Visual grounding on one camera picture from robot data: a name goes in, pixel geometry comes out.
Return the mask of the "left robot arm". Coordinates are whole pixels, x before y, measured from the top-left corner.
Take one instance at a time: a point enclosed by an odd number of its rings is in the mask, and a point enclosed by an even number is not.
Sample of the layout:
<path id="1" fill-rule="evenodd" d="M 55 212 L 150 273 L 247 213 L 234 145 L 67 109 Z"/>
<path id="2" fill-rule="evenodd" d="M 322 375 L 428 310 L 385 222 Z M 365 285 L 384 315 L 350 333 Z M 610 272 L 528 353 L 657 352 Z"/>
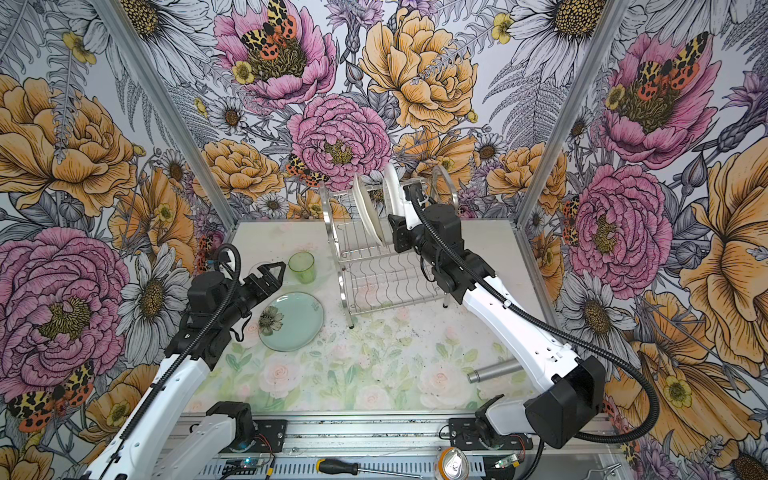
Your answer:
<path id="1" fill-rule="evenodd" d="M 218 453 L 246 450 L 256 438 L 251 408 L 219 401 L 170 453 L 161 453 L 184 409 L 222 359 L 233 328 L 278 292 L 283 262 L 267 263 L 246 278 L 224 268 L 196 277 L 178 333 L 155 378 L 115 438 L 82 473 L 84 479 L 192 479 Z"/>

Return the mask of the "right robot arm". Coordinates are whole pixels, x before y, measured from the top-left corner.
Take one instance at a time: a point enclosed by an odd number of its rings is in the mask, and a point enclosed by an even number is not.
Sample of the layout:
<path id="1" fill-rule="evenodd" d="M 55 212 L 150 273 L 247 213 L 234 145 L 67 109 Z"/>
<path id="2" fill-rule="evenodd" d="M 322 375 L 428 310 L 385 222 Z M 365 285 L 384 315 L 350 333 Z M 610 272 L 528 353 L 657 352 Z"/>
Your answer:
<path id="1" fill-rule="evenodd" d="M 396 251 L 414 250 L 430 266 L 437 286 L 496 334 L 535 388 L 527 400 L 497 396 L 477 410 L 481 438 L 493 442 L 511 434 L 535 434 L 553 448 L 574 438 L 599 413 L 602 364 L 579 357 L 545 326 L 525 319 L 490 265 L 465 248 L 461 221 L 451 206 L 423 208 L 400 200 L 388 222 Z"/>

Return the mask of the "green glass tumbler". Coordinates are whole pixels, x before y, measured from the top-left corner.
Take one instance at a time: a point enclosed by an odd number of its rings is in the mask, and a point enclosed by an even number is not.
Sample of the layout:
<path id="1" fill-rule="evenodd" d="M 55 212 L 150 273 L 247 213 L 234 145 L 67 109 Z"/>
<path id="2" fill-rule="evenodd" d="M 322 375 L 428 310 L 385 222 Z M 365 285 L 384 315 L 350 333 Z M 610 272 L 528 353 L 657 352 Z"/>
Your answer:
<path id="1" fill-rule="evenodd" d="M 301 284 L 311 284 L 316 279 L 315 257 L 308 251 L 294 253 L 289 258 L 288 268 Z"/>

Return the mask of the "clear faceted glass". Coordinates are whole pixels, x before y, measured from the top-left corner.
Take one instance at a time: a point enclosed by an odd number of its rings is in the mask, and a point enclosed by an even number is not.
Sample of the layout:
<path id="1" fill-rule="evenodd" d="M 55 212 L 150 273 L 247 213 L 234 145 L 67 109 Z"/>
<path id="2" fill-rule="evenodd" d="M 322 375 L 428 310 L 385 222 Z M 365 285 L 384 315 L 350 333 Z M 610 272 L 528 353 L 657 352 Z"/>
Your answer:
<path id="1" fill-rule="evenodd" d="M 253 275 L 255 275 L 257 278 L 260 278 L 260 277 L 262 277 L 262 276 L 263 276 L 263 275 L 264 275 L 266 272 L 268 272 L 268 271 L 269 271 L 269 267 L 268 267 L 268 265 L 269 265 L 269 263 L 268 263 L 268 262 L 262 262 L 262 263 L 259 263 L 259 264 L 256 264 L 256 265 L 253 265 L 253 266 L 251 266 L 251 267 L 250 267 L 250 269 L 248 270 L 248 274 L 249 274 L 249 275 L 253 274 Z"/>

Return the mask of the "pale green plate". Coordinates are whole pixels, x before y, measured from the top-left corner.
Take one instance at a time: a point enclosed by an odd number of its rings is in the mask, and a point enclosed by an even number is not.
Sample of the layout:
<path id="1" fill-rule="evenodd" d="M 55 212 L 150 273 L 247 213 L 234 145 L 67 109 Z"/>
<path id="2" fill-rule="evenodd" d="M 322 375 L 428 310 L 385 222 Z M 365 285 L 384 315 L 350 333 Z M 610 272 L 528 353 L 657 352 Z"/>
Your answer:
<path id="1" fill-rule="evenodd" d="M 266 306 L 258 319 L 261 342 L 277 352 L 293 352 L 310 344 L 324 325 L 321 303 L 304 292 L 290 292 Z"/>

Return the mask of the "steel two-tier dish rack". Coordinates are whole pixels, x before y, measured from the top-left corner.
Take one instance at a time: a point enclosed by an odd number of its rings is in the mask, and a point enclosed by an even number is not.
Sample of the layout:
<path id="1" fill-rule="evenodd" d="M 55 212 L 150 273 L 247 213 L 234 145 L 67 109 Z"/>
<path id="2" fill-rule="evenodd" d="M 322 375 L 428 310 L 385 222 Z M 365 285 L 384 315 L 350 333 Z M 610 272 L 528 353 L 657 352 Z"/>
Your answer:
<path id="1" fill-rule="evenodd" d="M 349 328 L 355 327 L 355 321 L 362 314 L 434 300 L 441 300 L 443 307 L 450 304 L 449 296 L 425 279 L 416 253 L 394 250 L 382 180 L 374 185 L 361 181 L 378 212 L 383 246 L 378 246 L 364 230 L 352 188 L 339 192 L 331 192 L 326 186 L 319 188 L 328 243 L 338 272 L 341 304 Z"/>

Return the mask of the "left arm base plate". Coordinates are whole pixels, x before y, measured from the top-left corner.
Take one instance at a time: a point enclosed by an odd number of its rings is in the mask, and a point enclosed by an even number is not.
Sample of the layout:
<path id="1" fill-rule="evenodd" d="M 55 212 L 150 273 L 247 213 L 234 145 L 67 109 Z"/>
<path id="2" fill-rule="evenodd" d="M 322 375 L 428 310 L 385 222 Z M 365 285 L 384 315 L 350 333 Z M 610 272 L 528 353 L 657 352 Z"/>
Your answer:
<path id="1" fill-rule="evenodd" d="M 236 422 L 235 439 L 229 449 L 236 453 L 281 453 L 288 422 L 282 419 Z"/>

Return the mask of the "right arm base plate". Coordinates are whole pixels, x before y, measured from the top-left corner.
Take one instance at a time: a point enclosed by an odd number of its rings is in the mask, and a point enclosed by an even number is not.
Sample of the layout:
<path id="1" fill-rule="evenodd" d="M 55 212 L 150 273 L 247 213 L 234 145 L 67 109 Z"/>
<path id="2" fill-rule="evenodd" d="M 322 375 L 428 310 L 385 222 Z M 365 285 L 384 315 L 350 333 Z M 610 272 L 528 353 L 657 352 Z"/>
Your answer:
<path id="1" fill-rule="evenodd" d="M 503 450 L 529 451 L 534 448 L 533 440 L 525 434 L 498 436 L 478 426 L 475 418 L 450 418 L 447 426 L 440 430 L 441 439 L 465 451 Z"/>

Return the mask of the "white patterned plate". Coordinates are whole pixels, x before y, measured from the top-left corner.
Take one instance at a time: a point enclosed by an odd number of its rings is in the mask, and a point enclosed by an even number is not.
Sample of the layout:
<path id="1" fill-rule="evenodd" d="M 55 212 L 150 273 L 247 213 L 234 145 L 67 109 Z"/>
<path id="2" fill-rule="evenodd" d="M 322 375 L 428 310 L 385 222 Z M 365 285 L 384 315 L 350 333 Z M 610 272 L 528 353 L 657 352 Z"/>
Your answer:
<path id="1" fill-rule="evenodd" d="M 382 170 L 382 190 L 387 214 L 405 216 L 405 192 L 395 167 L 387 164 Z"/>

